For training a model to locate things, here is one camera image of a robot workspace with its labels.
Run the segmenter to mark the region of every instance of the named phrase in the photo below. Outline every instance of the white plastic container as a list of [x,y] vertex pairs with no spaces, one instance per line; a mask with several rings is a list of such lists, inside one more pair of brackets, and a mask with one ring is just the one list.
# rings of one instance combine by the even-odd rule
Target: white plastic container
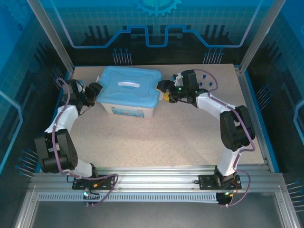
[[96,100],[109,114],[152,118],[160,96],[156,86],[161,79],[162,74],[156,70],[108,66],[99,79],[103,89]]

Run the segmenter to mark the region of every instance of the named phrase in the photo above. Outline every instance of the robotic arm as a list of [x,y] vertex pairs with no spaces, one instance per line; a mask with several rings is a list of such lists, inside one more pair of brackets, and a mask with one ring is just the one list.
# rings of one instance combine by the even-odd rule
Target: robotic arm
[[[44,133],[35,138],[39,163],[43,172],[59,172],[52,142],[52,132],[55,125],[56,150],[62,171],[73,176],[96,178],[98,177],[97,169],[93,164],[86,163],[78,158],[69,133],[74,121],[81,115],[80,111],[83,106],[90,108],[95,105],[95,99],[102,90],[102,86],[98,83],[91,83],[84,89],[76,80],[69,80],[66,83],[67,85],[63,85],[64,96],[62,106],[58,108],[57,116]],[[70,99],[63,112],[68,91],[70,91]]]
[[174,80],[163,80],[157,85],[157,89],[164,93],[163,99],[170,103],[178,101],[192,104],[196,108],[203,109],[220,121],[221,140],[225,145],[222,158],[215,167],[213,180],[219,188],[225,188],[236,177],[236,167],[241,151],[250,144],[250,140],[239,122],[235,112],[241,118],[246,131],[252,139],[255,138],[253,125],[245,106],[235,107],[227,104],[206,89],[200,88],[194,70],[186,70],[173,75]]

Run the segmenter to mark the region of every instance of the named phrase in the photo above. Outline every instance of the box lid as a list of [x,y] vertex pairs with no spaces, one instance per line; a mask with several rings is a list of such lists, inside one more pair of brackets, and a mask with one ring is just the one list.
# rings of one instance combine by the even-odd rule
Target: box lid
[[162,74],[157,70],[107,66],[99,79],[103,89],[97,102],[154,108],[160,92],[156,90]]

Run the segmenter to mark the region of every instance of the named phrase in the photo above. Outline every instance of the vertical metal post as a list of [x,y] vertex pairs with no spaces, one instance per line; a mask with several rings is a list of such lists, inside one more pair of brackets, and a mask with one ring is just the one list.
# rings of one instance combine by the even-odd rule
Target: vertical metal post
[[68,56],[67,51],[65,50],[58,34],[56,33],[55,28],[53,27],[50,19],[48,18],[47,13],[42,7],[40,1],[39,0],[27,0],[27,1],[29,6],[32,8],[34,14],[36,15],[38,21],[40,22],[42,28],[44,29],[45,33],[47,34],[47,37],[49,38],[56,52],[61,58],[66,69],[69,71],[69,73],[72,74],[74,72],[74,65],[70,57]]
[[244,73],[247,67],[249,66],[249,63],[251,62],[253,56],[256,54],[258,48],[260,47],[262,41],[264,40],[264,37],[270,30],[270,27],[274,23],[284,3],[285,0],[274,0],[272,6],[270,7],[267,15],[265,16],[259,30],[257,31],[253,41],[251,42],[239,66],[241,74]]

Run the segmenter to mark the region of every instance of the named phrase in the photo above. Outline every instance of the purple cable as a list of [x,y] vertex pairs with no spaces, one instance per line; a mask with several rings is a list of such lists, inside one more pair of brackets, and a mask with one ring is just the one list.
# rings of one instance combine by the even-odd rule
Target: purple cable
[[[63,80],[62,78],[57,78],[56,79],[56,83],[58,83],[60,85],[60,87],[62,87],[62,85],[59,83],[59,81],[63,82],[64,85],[66,85],[66,89],[67,89],[67,100],[66,100],[66,103],[65,103],[65,106],[63,107],[63,109],[60,111],[59,115],[57,116],[57,118],[55,119],[55,122],[54,122],[54,126],[53,126],[53,131],[52,131],[52,144],[53,144],[53,149],[54,149],[54,154],[55,154],[55,158],[56,158],[56,162],[57,162],[57,167],[58,167],[58,170],[61,174],[66,174],[62,171],[62,168],[61,168],[61,165],[60,165],[60,161],[59,161],[59,156],[58,156],[58,151],[57,151],[57,148],[56,148],[56,141],[55,141],[55,132],[56,132],[56,127],[57,127],[57,123],[62,115],[62,113],[66,110],[67,108],[67,105],[70,101],[70,97],[71,97],[71,94],[70,94],[70,89],[67,85],[67,83],[65,82],[65,80]],[[108,195],[113,191],[115,185],[117,184],[118,182],[118,175],[115,173],[115,174],[110,174],[110,175],[106,175],[106,176],[103,176],[103,177],[96,177],[96,178],[90,178],[90,177],[80,177],[80,176],[75,176],[73,174],[70,174],[71,177],[74,177],[74,178],[82,178],[82,179],[86,179],[86,180],[91,180],[91,181],[96,181],[96,180],[101,180],[101,179],[105,179],[105,178],[108,178],[108,177],[112,177],[112,176],[115,176],[116,177],[116,181],[113,183],[113,186],[112,188],[109,190],[109,192],[106,194],[106,196],[100,200],[99,202],[97,203],[94,203],[94,204],[98,204],[98,203],[101,203],[103,202],[107,197]]]
[[248,191],[249,191],[250,183],[251,183],[251,178],[250,178],[250,176],[249,176],[249,174],[248,174],[247,172],[241,171],[241,170],[236,170],[236,169],[235,169],[236,166],[237,166],[237,164],[238,164],[238,161],[239,161],[239,158],[240,158],[240,154],[241,154],[242,152],[245,152],[245,151],[250,151],[250,152],[255,151],[255,150],[256,150],[256,147],[255,147],[255,145],[254,145],[254,143],[253,143],[253,141],[252,141],[252,139],[251,139],[251,137],[250,137],[250,134],[249,134],[249,132],[248,132],[248,130],[247,130],[247,128],[246,128],[246,126],[245,126],[243,120],[241,119],[241,117],[239,116],[239,114],[237,113],[237,111],[236,111],[234,108],[230,107],[229,105],[226,105],[224,102],[222,102],[222,101],[218,100],[217,98],[211,96],[211,92],[217,90],[217,89],[218,89],[218,86],[219,86],[218,81],[216,80],[216,78],[215,78],[211,73],[209,73],[209,72],[206,71],[206,70],[202,70],[202,69],[192,69],[192,70],[194,70],[194,71],[197,70],[197,71],[204,72],[204,73],[210,75],[210,76],[213,78],[216,87],[215,87],[214,89],[211,89],[211,90],[208,91],[208,97],[209,97],[210,99],[216,101],[217,103],[219,103],[219,104],[221,104],[221,105],[227,107],[227,108],[230,109],[231,111],[233,111],[233,113],[237,116],[237,118],[238,118],[238,120],[239,120],[239,122],[240,122],[240,124],[241,124],[241,126],[242,126],[242,128],[243,128],[243,130],[244,130],[244,132],[245,132],[245,134],[246,134],[246,136],[247,136],[247,138],[248,138],[248,140],[249,140],[251,146],[252,146],[252,149],[242,149],[242,150],[240,150],[240,151],[238,152],[237,158],[235,159],[235,161],[234,161],[234,163],[233,163],[233,169],[234,169],[236,172],[245,173],[245,174],[248,176],[248,187],[247,187],[247,189],[246,189],[244,195],[242,196],[242,198],[239,199],[237,202],[231,204],[231,202],[232,202],[232,199],[231,199],[231,202],[227,205],[227,207],[231,207],[231,206],[234,206],[234,205],[238,204],[240,201],[243,200],[243,198],[247,195],[247,193],[248,193]]

